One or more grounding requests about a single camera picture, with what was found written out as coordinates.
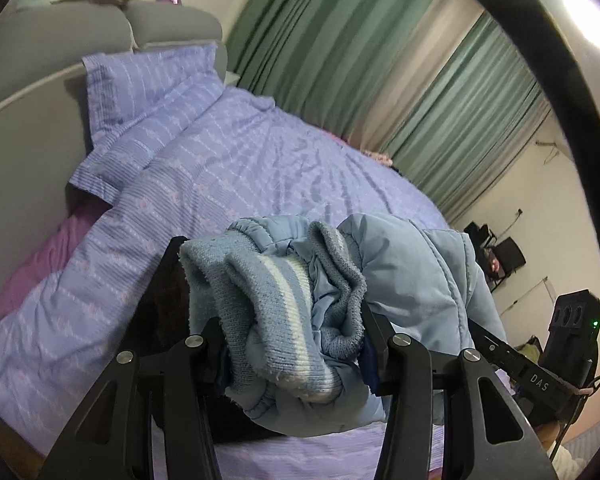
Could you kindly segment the right hand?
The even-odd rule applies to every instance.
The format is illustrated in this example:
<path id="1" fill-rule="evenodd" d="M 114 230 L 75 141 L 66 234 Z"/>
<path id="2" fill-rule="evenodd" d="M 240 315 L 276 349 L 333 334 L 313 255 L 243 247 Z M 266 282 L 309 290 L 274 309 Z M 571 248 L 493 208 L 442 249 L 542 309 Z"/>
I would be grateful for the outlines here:
<path id="1" fill-rule="evenodd" d="M 562 424 L 559 420 L 546 422 L 545 424 L 536 426 L 534 427 L 534 432 L 547 455 L 550 455 L 553 452 L 558 453 L 564 448 L 562 442 L 560 442 L 560 438 L 566 434 L 567 426 Z"/>

